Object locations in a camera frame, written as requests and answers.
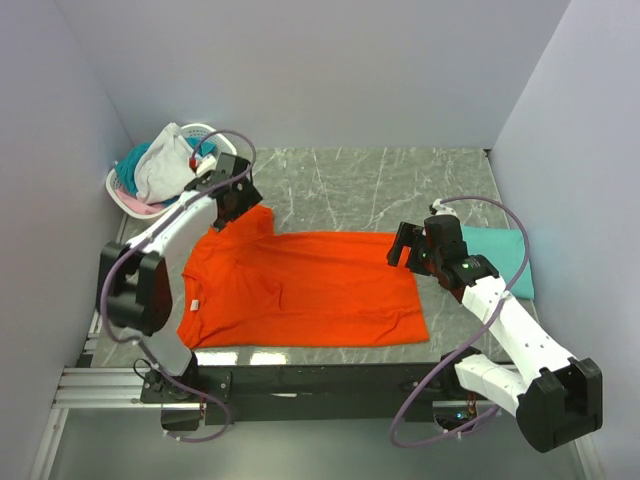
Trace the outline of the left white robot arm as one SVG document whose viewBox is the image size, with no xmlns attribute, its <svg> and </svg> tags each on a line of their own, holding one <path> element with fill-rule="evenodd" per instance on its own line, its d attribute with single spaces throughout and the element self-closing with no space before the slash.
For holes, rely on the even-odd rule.
<svg viewBox="0 0 640 480">
<path fill-rule="evenodd" d="M 103 328 L 115 343 L 137 346 L 179 402 L 213 397 L 200 387 L 195 354 L 167 325 L 173 309 L 170 266 L 209 227 L 224 228 L 262 201 L 252 170 L 251 160 L 220 155 L 158 221 L 100 253 L 96 305 Z"/>
</svg>

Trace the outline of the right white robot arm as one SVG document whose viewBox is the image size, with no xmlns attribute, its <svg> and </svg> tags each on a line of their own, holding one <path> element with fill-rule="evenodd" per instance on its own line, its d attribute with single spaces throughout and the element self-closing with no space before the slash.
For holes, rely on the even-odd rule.
<svg viewBox="0 0 640 480">
<path fill-rule="evenodd" d="M 386 259 L 397 266 L 406 253 L 410 272 L 435 277 L 482 325 L 414 387 L 391 421 L 391 443 L 405 447 L 397 437 L 399 423 L 437 376 L 440 390 L 449 398 L 472 392 L 494 404 L 445 432 L 447 438 L 473 431 L 498 410 L 512 415 L 526 441 L 541 453 L 599 430 L 601 369 L 556 342 L 513 295 L 515 283 L 505 281 L 484 256 L 469 253 L 450 202 L 435 200 L 421 225 L 400 223 Z"/>
</svg>

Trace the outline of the orange t shirt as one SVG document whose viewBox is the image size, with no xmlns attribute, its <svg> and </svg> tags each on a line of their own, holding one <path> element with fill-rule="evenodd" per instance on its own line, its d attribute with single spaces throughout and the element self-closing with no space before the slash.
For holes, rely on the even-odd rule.
<svg viewBox="0 0 640 480">
<path fill-rule="evenodd" d="M 429 338 L 416 280 L 388 265 L 392 233 L 278 234 L 252 208 L 209 230 L 183 270 L 177 333 L 191 349 L 370 348 Z"/>
</svg>

